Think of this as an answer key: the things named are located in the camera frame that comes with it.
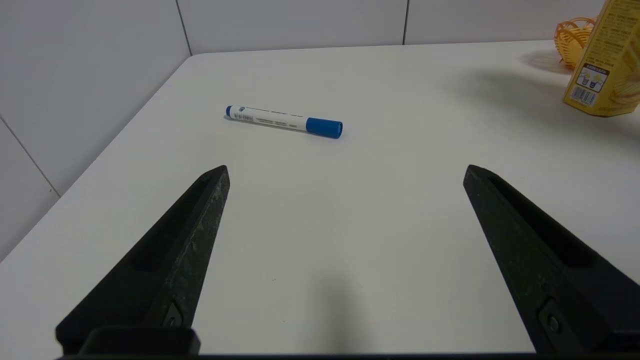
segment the marker cap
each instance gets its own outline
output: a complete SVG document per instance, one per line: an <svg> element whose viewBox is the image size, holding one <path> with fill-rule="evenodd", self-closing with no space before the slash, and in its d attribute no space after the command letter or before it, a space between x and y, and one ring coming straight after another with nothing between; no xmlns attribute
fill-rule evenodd
<svg viewBox="0 0 640 360"><path fill-rule="evenodd" d="M337 139L342 134L342 123L310 117L307 119L307 132Z"/></svg>

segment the table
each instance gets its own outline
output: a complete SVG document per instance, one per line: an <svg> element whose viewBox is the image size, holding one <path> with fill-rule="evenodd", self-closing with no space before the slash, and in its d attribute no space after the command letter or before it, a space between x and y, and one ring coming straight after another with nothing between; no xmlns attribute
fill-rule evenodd
<svg viewBox="0 0 640 360"><path fill-rule="evenodd" d="M228 195L193 324L201 352L529 352L462 187L498 173L640 280L637 114L561 102L553 43L200 54L0 263L4 358L55 325L202 173ZM344 122L333 140L229 104Z"/></svg>

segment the barcode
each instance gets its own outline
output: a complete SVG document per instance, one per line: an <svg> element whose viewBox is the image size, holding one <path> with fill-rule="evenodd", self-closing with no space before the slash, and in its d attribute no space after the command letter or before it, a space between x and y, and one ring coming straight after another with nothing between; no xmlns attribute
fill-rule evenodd
<svg viewBox="0 0 640 360"><path fill-rule="evenodd" d="M573 100L578 100L587 106L593 105L596 101L596 96L598 96L598 94L577 85L573 87L573 92L571 93L571 98Z"/></svg>
<svg viewBox="0 0 640 360"><path fill-rule="evenodd" d="M234 119L244 120L244 121L253 121L253 116L247 115L247 114L234 113Z"/></svg>

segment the blue marker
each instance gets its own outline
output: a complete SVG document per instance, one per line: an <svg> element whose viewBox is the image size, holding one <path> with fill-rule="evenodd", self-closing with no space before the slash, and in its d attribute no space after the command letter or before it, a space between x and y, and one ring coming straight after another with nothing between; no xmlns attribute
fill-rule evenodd
<svg viewBox="0 0 640 360"><path fill-rule="evenodd" d="M275 127L306 131L308 133L337 139L342 134L342 123L339 121L317 119L281 113L279 111L262 110L248 106L227 106L227 116L234 120L254 122Z"/></svg>

